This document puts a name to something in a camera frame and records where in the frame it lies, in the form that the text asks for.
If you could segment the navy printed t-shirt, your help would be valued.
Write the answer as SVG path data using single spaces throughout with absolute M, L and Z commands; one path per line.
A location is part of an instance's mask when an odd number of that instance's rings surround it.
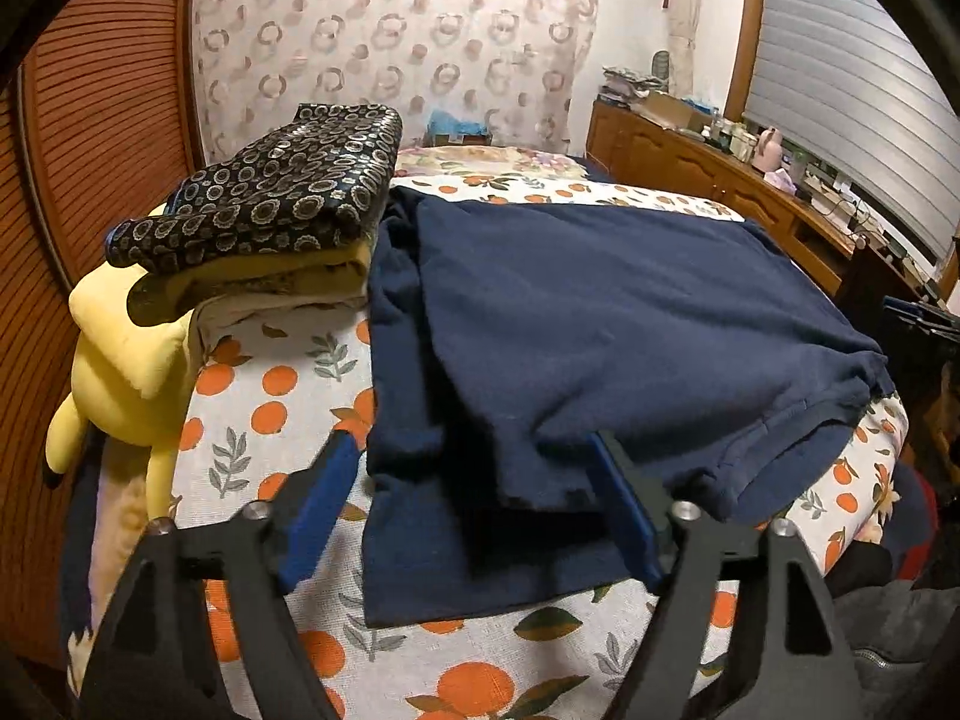
M 364 616 L 487 616 L 628 569 L 589 468 L 755 525 L 893 392 L 758 224 L 631 206 L 489 205 L 397 187 L 370 275 L 374 484 Z

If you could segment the stack of clothes on cabinet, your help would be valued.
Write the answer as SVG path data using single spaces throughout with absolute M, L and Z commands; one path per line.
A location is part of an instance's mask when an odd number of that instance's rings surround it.
M 597 91 L 597 99 L 602 103 L 613 104 L 630 109 L 651 93 L 665 93 L 667 83 L 656 75 L 638 75 L 630 68 L 606 65 L 602 68 L 604 81 Z

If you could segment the navy blanket at bedside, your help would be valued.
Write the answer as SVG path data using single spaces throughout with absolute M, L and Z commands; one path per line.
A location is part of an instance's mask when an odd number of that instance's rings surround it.
M 900 496 L 884 525 L 882 546 L 892 556 L 893 572 L 900 578 L 915 578 L 928 561 L 937 533 L 937 511 L 931 486 L 916 470 L 898 463 L 893 470 L 892 491 Z

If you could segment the pink tissue pack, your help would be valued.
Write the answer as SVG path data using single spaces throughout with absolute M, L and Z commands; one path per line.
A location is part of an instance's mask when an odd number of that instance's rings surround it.
M 767 183 L 776 187 L 781 192 L 789 193 L 789 195 L 794 195 L 796 193 L 796 184 L 794 184 L 793 179 L 789 176 L 789 172 L 780 167 L 776 171 L 768 171 L 763 174 L 763 180 Z

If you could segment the grey window blind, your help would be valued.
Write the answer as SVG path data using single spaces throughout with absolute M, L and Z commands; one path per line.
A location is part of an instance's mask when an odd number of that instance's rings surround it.
M 745 117 L 836 167 L 937 262 L 958 227 L 958 117 L 877 0 L 763 0 Z

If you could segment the yellow plush toy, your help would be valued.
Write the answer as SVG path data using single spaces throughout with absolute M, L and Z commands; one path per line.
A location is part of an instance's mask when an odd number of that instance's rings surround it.
M 76 283 L 68 310 L 78 328 L 70 390 L 49 422 L 46 466 L 62 476 L 80 460 L 89 431 L 148 452 L 146 513 L 169 511 L 182 425 L 197 366 L 190 353 L 190 319 L 139 327 L 127 298 L 145 274 L 141 266 L 103 263 Z

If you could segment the orange print bed sheet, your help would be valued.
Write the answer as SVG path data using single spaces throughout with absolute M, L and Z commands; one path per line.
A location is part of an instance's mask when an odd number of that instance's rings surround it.
M 825 575 L 889 515 L 882 351 L 758 223 L 391 190 L 363 307 L 203 321 L 86 718 L 854 718 Z

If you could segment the wooden sideboard cabinet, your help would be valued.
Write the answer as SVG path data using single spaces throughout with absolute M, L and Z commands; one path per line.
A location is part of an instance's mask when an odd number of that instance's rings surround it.
M 872 245 L 862 247 L 833 218 L 767 184 L 747 164 L 659 127 L 640 114 L 597 101 L 587 159 L 620 184 L 715 200 L 770 232 L 771 238 L 828 294 L 890 286 L 919 298 L 921 284 L 896 270 Z

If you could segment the cardboard box on cabinet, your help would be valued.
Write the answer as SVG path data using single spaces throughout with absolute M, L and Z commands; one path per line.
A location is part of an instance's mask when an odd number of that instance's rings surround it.
M 705 125 L 711 124 L 713 115 L 704 114 L 703 110 L 674 98 L 670 94 L 649 91 L 646 96 L 631 103 L 631 109 L 649 119 L 659 127 L 669 130 L 692 130 L 701 132 Z

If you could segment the olive folded cloth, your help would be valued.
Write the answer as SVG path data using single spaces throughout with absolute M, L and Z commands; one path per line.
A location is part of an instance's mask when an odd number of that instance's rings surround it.
M 293 254 L 231 255 L 194 266 L 163 281 L 171 309 L 192 309 L 213 298 L 274 294 L 340 301 L 363 293 L 371 263 L 368 239 L 342 249 Z

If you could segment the beige tied side curtain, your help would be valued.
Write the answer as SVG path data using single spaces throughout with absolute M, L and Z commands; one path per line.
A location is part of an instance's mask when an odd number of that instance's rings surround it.
M 685 98 L 693 93 L 695 46 L 701 0 L 667 0 L 667 42 L 670 54 L 670 93 Z

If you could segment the blue item box on bed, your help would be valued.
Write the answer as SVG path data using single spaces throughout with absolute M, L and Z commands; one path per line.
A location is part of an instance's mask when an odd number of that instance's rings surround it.
M 487 146 L 490 143 L 491 133 L 485 124 L 459 119 L 445 110 L 433 110 L 423 137 L 423 145 L 428 148 Z

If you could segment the floral bed quilt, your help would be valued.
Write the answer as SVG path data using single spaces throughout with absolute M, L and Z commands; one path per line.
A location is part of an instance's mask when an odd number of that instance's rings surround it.
M 585 179 L 586 168 L 573 158 L 520 146 L 412 146 L 398 152 L 397 177 L 519 176 L 535 179 Z

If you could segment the pink circle patterned curtain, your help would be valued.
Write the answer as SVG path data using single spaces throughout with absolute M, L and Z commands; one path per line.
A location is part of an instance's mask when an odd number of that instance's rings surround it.
M 498 145 L 565 151 L 597 0 L 194 0 L 197 110 L 210 160 L 302 103 L 384 103 L 420 145 L 431 117 Z

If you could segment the wooden louvered wardrobe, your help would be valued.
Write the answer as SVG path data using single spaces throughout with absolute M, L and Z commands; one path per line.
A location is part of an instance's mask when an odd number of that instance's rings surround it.
M 68 491 L 43 481 L 104 236 L 200 163 L 190 0 L 2 0 L 2 640 L 58 667 Z

